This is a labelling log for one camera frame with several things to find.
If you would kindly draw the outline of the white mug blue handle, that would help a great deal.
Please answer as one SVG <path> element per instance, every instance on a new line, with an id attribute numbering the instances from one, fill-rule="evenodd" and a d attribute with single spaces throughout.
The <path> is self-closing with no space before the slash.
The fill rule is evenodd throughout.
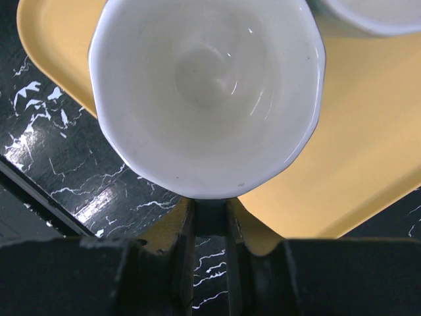
<path id="1" fill-rule="evenodd" d="M 419 1 L 319 1 L 325 15 L 370 36 L 420 32 Z"/>

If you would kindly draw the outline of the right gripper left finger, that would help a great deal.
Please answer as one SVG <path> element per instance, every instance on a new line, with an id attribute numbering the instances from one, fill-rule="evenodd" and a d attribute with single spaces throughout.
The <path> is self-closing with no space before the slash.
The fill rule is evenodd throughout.
<path id="1" fill-rule="evenodd" d="M 2 238 L 2 315 L 191 315 L 194 202 L 137 238 Z"/>

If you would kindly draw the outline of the white interior grey mug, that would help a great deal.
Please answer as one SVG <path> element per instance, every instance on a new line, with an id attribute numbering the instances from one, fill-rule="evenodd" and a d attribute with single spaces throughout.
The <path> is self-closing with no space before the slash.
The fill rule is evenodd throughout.
<path id="1" fill-rule="evenodd" d="M 108 143 L 185 198 L 254 190 L 320 118 L 326 50 L 306 1 L 107 1 L 87 59 Z"/>

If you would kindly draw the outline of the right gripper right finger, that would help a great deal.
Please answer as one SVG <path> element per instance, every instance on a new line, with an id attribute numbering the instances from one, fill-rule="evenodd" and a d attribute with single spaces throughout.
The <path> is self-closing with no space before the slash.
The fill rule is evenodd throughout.
<path id="1" fill-rule="evenodd" d="M 226 202 L 231 315 L 419 315 L 420 242 L 285 239 Z"/>

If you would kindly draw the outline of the orange plastic tray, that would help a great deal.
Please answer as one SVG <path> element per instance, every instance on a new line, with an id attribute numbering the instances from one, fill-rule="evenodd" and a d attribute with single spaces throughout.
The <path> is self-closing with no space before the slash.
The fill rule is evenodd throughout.
<path id="1" fill-rule="evenodd" d="M 95 114 L 87 51 L 103 1 L 21 1 L 31 61 Z M 279 176 L 240 197 L 288 238 L 337 238 L 420 189 L 420 35 L 325 37 L 318 126 Z"/>

